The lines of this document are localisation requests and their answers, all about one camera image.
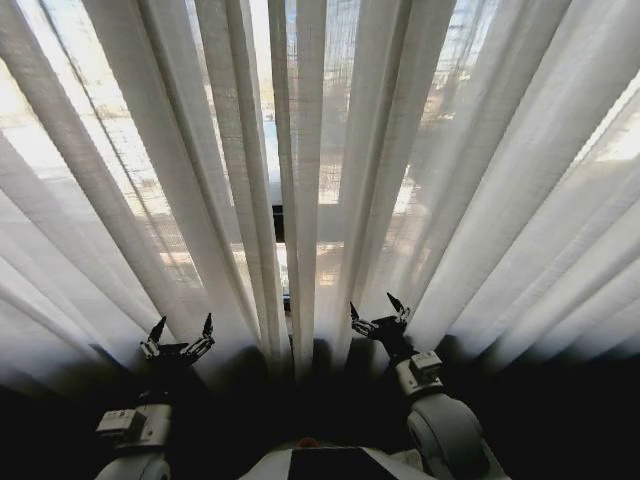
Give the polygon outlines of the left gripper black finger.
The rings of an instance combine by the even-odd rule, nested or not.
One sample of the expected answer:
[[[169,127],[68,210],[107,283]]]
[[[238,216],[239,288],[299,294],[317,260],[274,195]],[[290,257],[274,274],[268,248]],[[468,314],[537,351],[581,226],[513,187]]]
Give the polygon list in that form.
[[[204,322],[202,334],[198,340],[187,345],[181,352],[183,357],[202,357],[215,344],[213,336],[214,324],[212,314],[208,313]]]
[[[166,325],[166,316],[152,327],[146,340],[140,342],[140,349],[145,358],[156,358],[160,356],[160,340]]]

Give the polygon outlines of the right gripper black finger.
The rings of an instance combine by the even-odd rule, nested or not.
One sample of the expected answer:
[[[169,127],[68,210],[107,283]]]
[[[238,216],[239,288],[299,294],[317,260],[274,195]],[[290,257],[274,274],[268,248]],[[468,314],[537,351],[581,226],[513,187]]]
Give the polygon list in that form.
[[[376,339],[378,325],[361,318],[352,302],[349,303],[349,307],[350,307],[351,328],[356,333],[368,339]]]
[[[411,313],[411,309],[405,306],[397,297],[392,295],[390,292],[386,293],[391,306],[396,312],[394,322],[399,324],[406,324],[407,319]]]

